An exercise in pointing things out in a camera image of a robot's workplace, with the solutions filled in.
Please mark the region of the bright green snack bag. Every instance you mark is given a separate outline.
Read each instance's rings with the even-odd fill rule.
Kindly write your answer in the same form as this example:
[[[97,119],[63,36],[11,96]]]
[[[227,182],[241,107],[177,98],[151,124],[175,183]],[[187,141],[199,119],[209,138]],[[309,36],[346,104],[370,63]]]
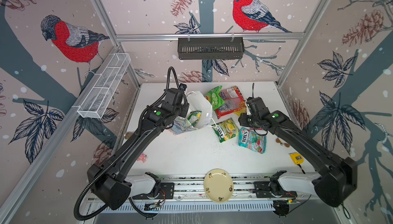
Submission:
[[[205,95],[205,98],[210,102],[213,110],[217,110],[225,104],[225,101],[220,96],[221,90],[222,86],[217,86]]]

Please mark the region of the yellow snack bag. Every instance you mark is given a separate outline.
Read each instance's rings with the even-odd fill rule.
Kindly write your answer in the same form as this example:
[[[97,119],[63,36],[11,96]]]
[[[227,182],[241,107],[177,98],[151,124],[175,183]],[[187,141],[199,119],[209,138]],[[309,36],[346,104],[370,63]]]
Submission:
[[[237,116],[240,116],[242,113],[247,113],[247,107],[240,107],[234,112]]]

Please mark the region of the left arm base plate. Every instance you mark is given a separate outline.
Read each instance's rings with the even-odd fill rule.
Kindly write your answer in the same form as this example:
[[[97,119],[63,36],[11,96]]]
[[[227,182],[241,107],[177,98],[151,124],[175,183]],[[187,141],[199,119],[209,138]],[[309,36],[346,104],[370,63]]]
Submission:
[[[132,197],[133,200],[164,200],[173,199],[175,191],[174,183],[160,183],[155,185],[147,194],[139,194]]]

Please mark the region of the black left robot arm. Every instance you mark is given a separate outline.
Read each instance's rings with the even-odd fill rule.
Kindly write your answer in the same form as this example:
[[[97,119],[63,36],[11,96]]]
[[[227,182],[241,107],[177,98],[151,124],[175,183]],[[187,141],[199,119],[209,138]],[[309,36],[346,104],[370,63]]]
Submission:
[[[174,124],[177,117],[186,117],[189,104],[185,84],[169,88],[164,96],[146,107],[133,135],[109,159],[100,166],[88,170],[90,190],[112,210],[122,206],[129,197],[146,194],[159,195],[161,180],[146,172],[129,177],[128,173],[147,146],[165,129]]]

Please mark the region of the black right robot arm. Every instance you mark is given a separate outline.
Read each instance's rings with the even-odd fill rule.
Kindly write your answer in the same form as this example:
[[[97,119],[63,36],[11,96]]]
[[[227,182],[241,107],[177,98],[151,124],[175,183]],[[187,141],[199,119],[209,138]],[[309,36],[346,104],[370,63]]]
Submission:
[[[242,127],[261,128],[287,142],[315,169],[314,173],[275,174],[271,189],[300,192],[318,196],[331,207],[340,206],[356,189],[358,166],[350,157],[342,158],[306,136],[288,116],[270,112],[261,98],[249,97],[249,114],[238,119]]]

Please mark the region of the teal Fox's candy bag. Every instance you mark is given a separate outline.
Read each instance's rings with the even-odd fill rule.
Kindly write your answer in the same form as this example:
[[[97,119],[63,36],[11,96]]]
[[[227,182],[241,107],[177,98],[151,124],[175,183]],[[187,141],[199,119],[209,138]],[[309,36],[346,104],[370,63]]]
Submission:
[[[238,145],[259,154],[263,154],[266,150],[266,137],[242,127],[239,133]]]

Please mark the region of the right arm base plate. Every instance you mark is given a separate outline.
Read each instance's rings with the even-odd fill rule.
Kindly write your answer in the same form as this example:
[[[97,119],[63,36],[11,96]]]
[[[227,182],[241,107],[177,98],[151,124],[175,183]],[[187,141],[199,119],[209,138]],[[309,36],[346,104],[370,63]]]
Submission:
[[[294,191],[285,191],[280,184],[275,182],[254,182],[254,190],[257,198],[297,198]]]

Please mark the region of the red snack bag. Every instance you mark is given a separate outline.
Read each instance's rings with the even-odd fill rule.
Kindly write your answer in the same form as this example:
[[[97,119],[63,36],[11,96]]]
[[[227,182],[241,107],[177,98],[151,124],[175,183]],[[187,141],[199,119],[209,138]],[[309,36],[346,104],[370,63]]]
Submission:
[[[240,107],[246,107],[244,97],[237,86],[222,89],[220,96],[225,101],[225,104],[215,110],[218,119],[234,113]]]

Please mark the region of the patterned paper gift bag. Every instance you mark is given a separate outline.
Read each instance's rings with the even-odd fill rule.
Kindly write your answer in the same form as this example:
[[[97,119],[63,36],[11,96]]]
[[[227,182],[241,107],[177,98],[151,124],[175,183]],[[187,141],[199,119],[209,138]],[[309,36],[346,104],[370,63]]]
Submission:
[[[189,109],[185,118],[178,116],[174,120],[174,125],[170,128],[174,135],[202,129],[212,122],[212,104],[200,91],[189,92],[186,98]]]

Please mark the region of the green Fox's candy bag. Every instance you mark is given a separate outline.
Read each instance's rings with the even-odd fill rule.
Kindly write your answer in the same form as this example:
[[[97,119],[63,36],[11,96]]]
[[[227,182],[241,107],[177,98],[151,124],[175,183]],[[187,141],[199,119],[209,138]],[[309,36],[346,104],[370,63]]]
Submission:
[[[225,142],[239,135],[239,130],[232,118],[212,125],[219,142]]]

